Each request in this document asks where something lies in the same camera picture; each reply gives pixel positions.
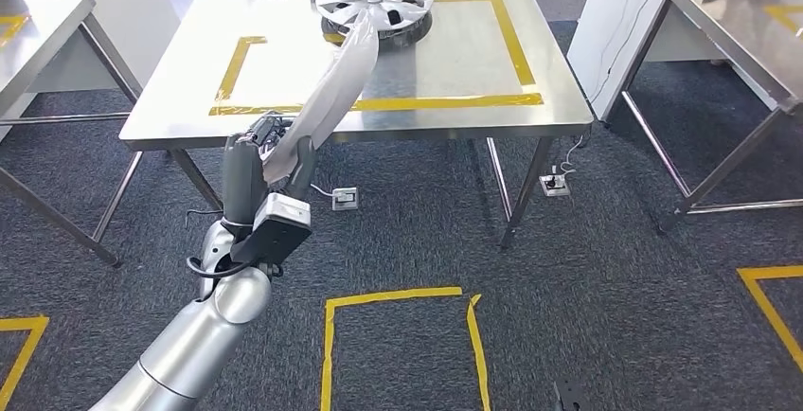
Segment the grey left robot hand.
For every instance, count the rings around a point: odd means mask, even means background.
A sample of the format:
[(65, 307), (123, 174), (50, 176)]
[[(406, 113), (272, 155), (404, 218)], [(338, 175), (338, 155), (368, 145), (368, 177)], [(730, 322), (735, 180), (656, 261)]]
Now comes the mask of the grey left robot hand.
[(245, 131), (230, 135), (223, 155), (223, 217), (235, 226), (254, 226), (259, 207), (274, 178), (265, 179), (261, 154), (279, 164), (287, 182), (280, 192), (304, 200), (316, 167), (316, 149), (309, 135), (290, 138), (294, 120), (278, 112), (257, 118)]

